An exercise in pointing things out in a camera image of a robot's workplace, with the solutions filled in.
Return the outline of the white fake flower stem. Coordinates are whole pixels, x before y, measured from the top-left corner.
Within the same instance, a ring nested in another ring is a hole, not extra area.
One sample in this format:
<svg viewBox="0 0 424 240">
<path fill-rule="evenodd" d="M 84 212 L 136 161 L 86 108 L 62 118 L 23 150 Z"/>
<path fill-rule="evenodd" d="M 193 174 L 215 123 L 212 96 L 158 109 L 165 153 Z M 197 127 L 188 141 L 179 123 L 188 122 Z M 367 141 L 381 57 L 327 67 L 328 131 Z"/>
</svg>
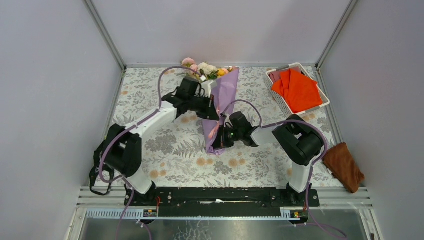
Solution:
<svg viewBox="0 0 424 240">
<path fill-rule="evenodd" d="M 202 62 L 198 65 L 198 71 L 208 80 L 216 80 L 218 78 L 218 68 L 206 62 Z"/>
</svg>

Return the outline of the yellow fake flower bunch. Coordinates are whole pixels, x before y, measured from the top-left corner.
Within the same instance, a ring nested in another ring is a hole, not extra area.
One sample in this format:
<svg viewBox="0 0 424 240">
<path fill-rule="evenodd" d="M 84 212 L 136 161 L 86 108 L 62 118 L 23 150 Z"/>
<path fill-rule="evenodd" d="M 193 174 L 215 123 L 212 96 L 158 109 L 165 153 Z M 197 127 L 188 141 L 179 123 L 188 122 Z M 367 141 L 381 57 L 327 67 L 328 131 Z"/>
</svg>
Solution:
<svg viewBox="0 0 424 240">
<path fill-rule="evenodd" d="M 221 78 L 228 73 L 230 73 L 230 70 L 228 68 L 219 68 L 216 72 L 216 75 L 218 78 Z"/>
</svg>

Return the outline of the pink fake flower stem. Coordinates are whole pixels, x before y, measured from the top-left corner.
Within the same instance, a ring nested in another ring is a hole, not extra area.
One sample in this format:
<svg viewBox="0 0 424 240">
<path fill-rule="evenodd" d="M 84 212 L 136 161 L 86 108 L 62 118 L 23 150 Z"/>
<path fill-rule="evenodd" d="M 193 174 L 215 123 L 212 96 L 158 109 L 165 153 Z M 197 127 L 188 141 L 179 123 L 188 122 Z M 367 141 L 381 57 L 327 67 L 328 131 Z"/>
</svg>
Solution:
<svg viewBox="0 0 424 240">
<path fill-rule="evenodd" d="M 195 60 L 190 58 L 190 57 L 184 58 L 181 61 L 181 65 L 183 67 L 189 68 L 189 69 L 196 71 L 196 72 L 198 71 L 198 68 L 199 68 L 198 65 L 196 64 Z"/>
</svg>

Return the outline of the pink and purple wrapping paper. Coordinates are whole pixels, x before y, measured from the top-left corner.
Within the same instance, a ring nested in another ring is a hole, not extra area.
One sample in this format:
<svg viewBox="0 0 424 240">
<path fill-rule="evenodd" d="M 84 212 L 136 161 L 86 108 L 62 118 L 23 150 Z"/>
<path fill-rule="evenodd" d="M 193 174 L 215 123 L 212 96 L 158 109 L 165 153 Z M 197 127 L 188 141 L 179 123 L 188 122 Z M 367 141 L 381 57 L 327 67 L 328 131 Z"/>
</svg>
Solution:
<svg viewBox="0 0 424 240">
<path fill-rule="evenodd" d="M 235 67 L 230 73 L 218 78 L 216 80 L 217 86 L 211 90 L 214 96 L 214 105 L 218 110 L 218 116 L 224 112 L 226 107 L 236 99 L 236 92 L 238 87 L 240 69 Z M 203 135 L 205 152 L 207 154 L 221 155 L 225 150 L 212 147 L 214 141 L 217 139 L 219 127 L 223 125 L 225 118 L 215 120 L 202 120 Z"/>
</svg>

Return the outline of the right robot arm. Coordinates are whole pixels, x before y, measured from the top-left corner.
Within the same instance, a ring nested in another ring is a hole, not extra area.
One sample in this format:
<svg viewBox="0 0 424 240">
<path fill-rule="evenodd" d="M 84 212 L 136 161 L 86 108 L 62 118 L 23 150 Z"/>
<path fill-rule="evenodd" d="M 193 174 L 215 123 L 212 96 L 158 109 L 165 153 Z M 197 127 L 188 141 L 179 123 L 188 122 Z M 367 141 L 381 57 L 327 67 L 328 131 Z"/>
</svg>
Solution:
<svg viewBox="0 0 424 240">
<path fill-rule="evenodd" d="M 287 201 L 293 206 L 299 206 L 307 199 L 305 190 L 309 187 L 312 162 L 326 148 L 325 137 L 317 128 L 297 114 L 292 114 L 281 122 L 254 126 L 239 111 L 218 127 L 211 147 L 213 150 L 231 148 L 238 141 L 252 148 L 278 143 L 292 161 Z"/>
</svg>

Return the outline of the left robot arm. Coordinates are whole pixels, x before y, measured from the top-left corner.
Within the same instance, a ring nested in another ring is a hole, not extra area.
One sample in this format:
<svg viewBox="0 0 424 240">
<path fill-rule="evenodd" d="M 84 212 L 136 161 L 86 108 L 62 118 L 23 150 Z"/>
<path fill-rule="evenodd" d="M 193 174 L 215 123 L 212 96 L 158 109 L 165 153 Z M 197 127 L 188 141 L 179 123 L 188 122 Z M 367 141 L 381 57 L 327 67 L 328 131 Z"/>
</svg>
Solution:
<svg viewBox="0 0 424 240">
<path fill-rule="evenodd" d="M 103 177 L 104 167 L 109 167 L 119 173 L 116 179 L 123 179 L 136 191 L 135 197 L 142 205 L 152 204 L 154 183 L 142 169 L 144 139 L 187 112 L 194 112 L 200 119 L 218 121 L 220 117 L 212 94 L 217 85 L 214 80 L 200 83 L 192 77 L 184 77 L 173 92 L 159 97 L 156 109 L 124 126 L 112 125 L 98 154 L 100 179 L 105 183 L 115 181 L 113 177 L 108 180 Z"/>
</svg>

